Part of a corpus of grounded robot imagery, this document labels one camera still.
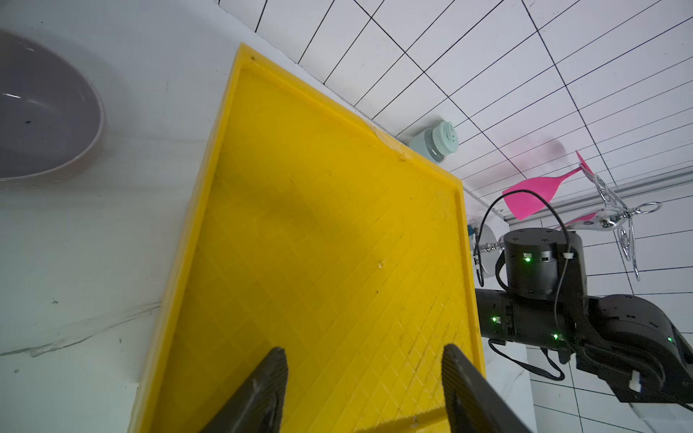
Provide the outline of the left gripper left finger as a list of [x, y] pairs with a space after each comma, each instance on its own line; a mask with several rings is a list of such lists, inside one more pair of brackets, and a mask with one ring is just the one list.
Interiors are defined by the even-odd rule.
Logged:
[[285, 350], [274, 347], [200, 432], [279, 432], [288, 379]]

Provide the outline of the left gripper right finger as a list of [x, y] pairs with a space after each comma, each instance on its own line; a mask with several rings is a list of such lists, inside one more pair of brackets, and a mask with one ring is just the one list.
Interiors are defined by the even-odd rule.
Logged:
[[531, 432], [454, 344], [444, 347], [441, 378], [451, 432]]

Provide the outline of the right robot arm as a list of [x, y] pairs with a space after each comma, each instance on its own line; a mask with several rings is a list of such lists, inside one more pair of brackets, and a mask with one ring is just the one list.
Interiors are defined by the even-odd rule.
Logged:
[[692, 348], [646, 299], [588, 295], [580, 236], [565, 224], [506, 233], [496, 260], [500, 290], [478, 288], [482, 337], [555, 351], [561, 363], [606, 382], [620, 402], [692, 408]]

